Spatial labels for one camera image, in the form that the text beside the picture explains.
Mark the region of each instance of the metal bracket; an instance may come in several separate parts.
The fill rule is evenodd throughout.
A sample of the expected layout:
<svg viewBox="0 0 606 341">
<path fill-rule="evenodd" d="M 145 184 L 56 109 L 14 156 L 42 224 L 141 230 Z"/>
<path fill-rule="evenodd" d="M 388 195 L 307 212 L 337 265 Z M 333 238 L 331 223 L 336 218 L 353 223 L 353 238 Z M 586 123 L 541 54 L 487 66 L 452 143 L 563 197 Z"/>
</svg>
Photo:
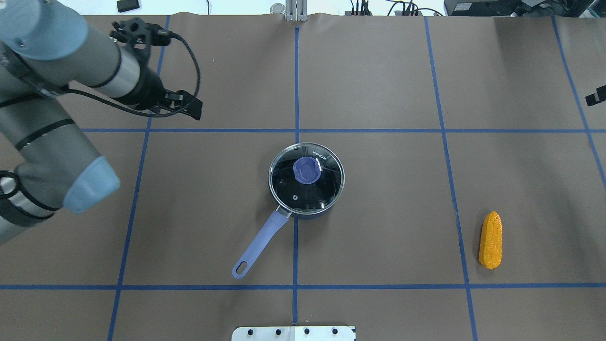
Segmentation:
<svg viewBox="0 0 606 341">
<path fill-rule="evenodd" d="M 231 341 L 356 341 L 354 326 L 239 327 Z"/>
<path fill-rule="evenodd" d="M 286 0 L 286 21 L 307 21 L 307 0 Z"/>
</svg>

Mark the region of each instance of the metal clamp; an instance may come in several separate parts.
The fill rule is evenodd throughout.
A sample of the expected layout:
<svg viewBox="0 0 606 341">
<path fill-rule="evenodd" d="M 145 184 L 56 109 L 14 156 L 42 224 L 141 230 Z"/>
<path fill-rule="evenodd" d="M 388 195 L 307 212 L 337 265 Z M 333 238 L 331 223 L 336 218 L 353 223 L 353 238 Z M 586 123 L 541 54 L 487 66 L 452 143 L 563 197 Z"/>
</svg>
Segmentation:
<svg viewBox="0 0 606 341">
<path fill-rule="evenodd" d="M 307 0 L 286 0 L 286 21 L 307 21 Z"/>
</svg>

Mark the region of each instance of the yellow corn cob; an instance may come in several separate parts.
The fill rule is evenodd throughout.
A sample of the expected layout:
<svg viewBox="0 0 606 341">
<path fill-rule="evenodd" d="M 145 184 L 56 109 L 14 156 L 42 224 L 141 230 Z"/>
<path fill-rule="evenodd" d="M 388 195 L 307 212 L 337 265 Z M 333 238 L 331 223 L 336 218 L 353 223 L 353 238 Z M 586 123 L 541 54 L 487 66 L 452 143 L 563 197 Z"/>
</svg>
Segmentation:
<svg viewBox="0 0 606 341">
<path fill-rule="evenodd" d="M 488 269 L 494 269 L 501 264 L 503 255 L 503 225 L 497 212 L 490 212 L 482 225 L 480 238 L 480 264 Z"/>
</svg>

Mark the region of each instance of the handle hole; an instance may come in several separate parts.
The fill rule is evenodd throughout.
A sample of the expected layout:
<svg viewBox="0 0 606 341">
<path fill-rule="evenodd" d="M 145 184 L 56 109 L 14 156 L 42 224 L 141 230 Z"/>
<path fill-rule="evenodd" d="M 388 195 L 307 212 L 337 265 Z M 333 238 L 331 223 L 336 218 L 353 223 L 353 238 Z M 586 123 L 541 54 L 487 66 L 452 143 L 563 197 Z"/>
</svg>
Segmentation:
<svg viewBox="0 0 606 341">
<path fill-rule="evenodd" d="M 236 273 L 237 273 L 238 275 L 241 275 L 241 274 L 244 272 L 244 270 L 246 270 L 246 267 L 247 267 L 247 266 L 248 266 L 248 263 L 246 263 L 246 262 L 244 262 L 244 261 L 243 261 L 243 262 L 242 262 L 242 263 L 240 263 L 240 265 L 238 265 L 238 267 L 236 268 Z"/>
</svg>

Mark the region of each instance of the black cable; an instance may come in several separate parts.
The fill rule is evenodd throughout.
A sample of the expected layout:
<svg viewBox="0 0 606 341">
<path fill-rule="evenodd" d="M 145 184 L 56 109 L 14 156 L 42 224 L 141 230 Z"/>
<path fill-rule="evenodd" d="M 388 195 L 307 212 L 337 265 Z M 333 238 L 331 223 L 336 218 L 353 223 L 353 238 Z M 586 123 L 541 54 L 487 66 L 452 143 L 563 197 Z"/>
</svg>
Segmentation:
<svg viewBox="0 0 606 341">
<path fill-rule="evenodd" d="M 417 13 L 418 13 L 420 10 L 429 10 L 429 11 L 434 11 L 435 13 L 437 13 L 437 14 L 438 14 L 438 16 L 444 16 L 442 13 L 440 13 L 440 12 L 438 12 L 438 11 L 436 11 L 436 10 L 432 9 L 432 8 L 425 8 L 425 7 L 423 7 L 423 8 L 417 8 L 417 9 L 416 9 Z"/>
<path fill-rule="evenodd" d="M 412 2 L 404 2 L 404 1 L 391 1 L 391 2 L 393 2 L 393 5 L 391 5 L 389 12 L 387 12 L 387 16 L 389 16 L 391 14 L 393 7 L 396 7 L 397 4 L 402 4 L 402 13 L 403 13 L 404 10 L 406 9 L 406 5 L 412 3 Z"/>
<path fill-rule="evenodd" d="M 389 9 L 389 12 L 387 12 L 387 16 L 389 16 L 391 14 L 391 11 L 393 10 L 393 7 L 396 7 L 397 4 L 403 4 L 403 3 L 404 3 L 404 1 L 394 2 L 393 5 L 391 5 L 391 8 Z"/>
<path fill-rule="evenodd" d="M 140 111 L 136 111 L 133 110 L 131 108 L 127 108 L 124 106 L 121 106 L 119 104 L 107 101 L 99 96 L 93 95 L 92 93 L 88 93 L 85 91 L 80 91 L 80 90 L 76 90 L 76 89 L 64 89 L 65 92 L 67 93 L 75 93 L 77 95 L 82 95 L 88 98 L 91 98 L 95 101 L 99 101 L 103 104 L 106 104 L 108 106 L 112 106 L 116 109 L 120 109 L 124 112 L 128 112 L 128 113 L 132 113 L 134 115 L 137 116 L 143 116 L 143 117 L 152 117 L 152 118 L 163 118 L 163 117 L 169 117 L 169 116 L 173 116 L 176 115 L 178 113 L 183 112 L 185 109 L 187 109 L 196 99 L 196 97 L 198 96 L 198 92 L 200 91 L 200 80 L 201 80 L 201 73 L 200 73 L 200 66 L 198 65 L 198 61 L 196 60 L 196 57 L 193 54 L 193 51 L 191 50 L 191 47 L 189 46 L 189 44 L 187 44 L 187 42 L 185 41 L 185 39 L 178 35 L 175 32 L 170 32 L 170 37 L 177 39 L 178 41 L 182 42 L 183 45 L 185 45 L 185 48 L 187 49 L 187 51 L 189 52 L 190 56 L 191 56 L 191 60 L 193 61 L 194 66 L 196 67 L 196 75 L 197 75 L 197 80 L 196 80 L 196 91 L 194 92 L 193 96 L 191 97 L 191 100 L 184 106 L 180 107 L 178 110 L 174 110 L 168 113 L 147 113 L 147 112 L 140 112 Z"/>
<path fill-rule="evenodd" d="M 413 5 L 414 5 L 414 4 L 415 4 L 415 3 L 411 1 L 411 2 L 408 4 L 408 7 L 406 8 L 406 10 L 405 10 L 404 12 L 402 12 L 402 15 L 405 15 L 405 16 L 410 15 L 410 13 L 412 13 L 411 8 L 414 8 L 414 7 L 413 7 Z"/>
</svg>

